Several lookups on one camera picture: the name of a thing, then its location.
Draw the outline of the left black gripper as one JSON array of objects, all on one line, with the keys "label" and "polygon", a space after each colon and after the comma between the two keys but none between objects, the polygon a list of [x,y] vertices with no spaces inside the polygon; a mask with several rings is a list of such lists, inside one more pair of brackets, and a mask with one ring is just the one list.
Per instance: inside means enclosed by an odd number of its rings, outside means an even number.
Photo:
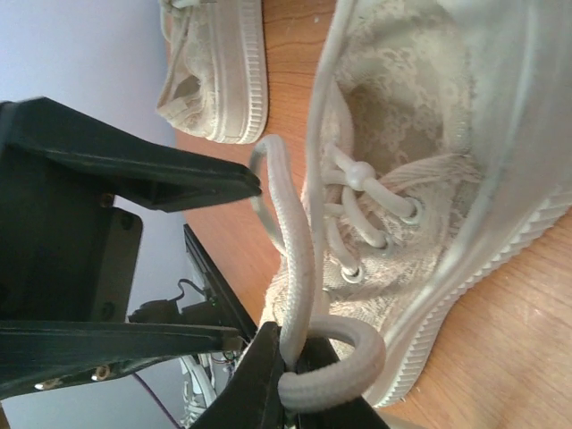
[{"label": "left black gripper", "polygon": [[1,398],[237,350],[234,328],[121,322],[143,231],[116,196],[166,213],[262,194],[246,166],[148,142],[47,97],[1,104]]}]

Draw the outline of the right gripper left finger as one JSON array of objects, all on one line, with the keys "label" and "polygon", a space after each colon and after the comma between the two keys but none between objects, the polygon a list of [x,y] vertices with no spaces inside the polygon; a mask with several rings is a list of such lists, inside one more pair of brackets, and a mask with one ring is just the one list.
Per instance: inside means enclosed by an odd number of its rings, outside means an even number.
[{"label": "right gripper left finger", "polygon": [[284,427],[278,381],[284,372],[279,351],[281,328],[266,323],[258,331],[221,395],[192,425],[195,429]]}]

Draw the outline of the white lace sneaker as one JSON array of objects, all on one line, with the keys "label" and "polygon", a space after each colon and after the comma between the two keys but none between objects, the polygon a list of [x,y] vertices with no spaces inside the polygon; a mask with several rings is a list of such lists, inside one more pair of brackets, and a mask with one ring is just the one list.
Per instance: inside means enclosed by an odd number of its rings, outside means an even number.
[{"label": "white lace sneaker", "polygon": [[156,111],[174,129],[223,144],[251,144],[268,117],[263,5],[162,1],[170,47]]},{"label": "white lace sneaker", "polygon": [[571,205],[568,1],[339,1],[310,99],[306,178],[254,147],[279,250],[264,322],[282,328],[280,400],[330,341],[374,407],[413,387],[451,307]]}]

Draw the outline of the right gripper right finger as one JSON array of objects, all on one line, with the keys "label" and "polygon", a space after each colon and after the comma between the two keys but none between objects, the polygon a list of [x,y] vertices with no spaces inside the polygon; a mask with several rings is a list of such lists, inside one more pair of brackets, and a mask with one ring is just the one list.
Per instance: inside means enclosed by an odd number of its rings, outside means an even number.
[{"label": "right gripper right finger", "polygon": [[361,397],[357,377],[349,374],[326,338],[307,340],[297,366],[309,380],[319,375],[317,386],[304,394],[306,405],[292,408],[294,428],[386,428],[388,424]]}]

